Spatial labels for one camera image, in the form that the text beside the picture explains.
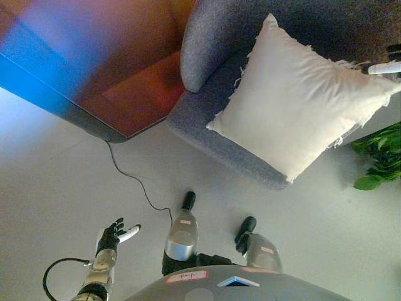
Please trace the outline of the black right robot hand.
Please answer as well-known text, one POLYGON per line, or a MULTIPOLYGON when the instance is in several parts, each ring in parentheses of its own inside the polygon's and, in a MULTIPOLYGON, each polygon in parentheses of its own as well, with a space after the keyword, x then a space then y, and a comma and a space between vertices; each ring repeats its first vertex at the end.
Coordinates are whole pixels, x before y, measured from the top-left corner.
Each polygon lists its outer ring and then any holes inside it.
POLYGON ((364 69, 369 75, 400 73, 400 44, 386 47, 388 62, 374 63, 364 69))

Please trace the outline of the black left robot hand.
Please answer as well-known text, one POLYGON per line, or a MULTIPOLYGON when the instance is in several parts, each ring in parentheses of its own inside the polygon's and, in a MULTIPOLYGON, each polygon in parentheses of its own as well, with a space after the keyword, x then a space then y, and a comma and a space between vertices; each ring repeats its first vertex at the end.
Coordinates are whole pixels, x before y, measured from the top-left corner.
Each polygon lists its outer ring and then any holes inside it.
POLYGON ((102 250, 117 250, 117 246, 131 238, 133 238, 140 230, 141 225, 135 226, 125 230, 123 227, 124 219, 118 218, 109 227, 100 231, 96 241, 96 253, 102 250))

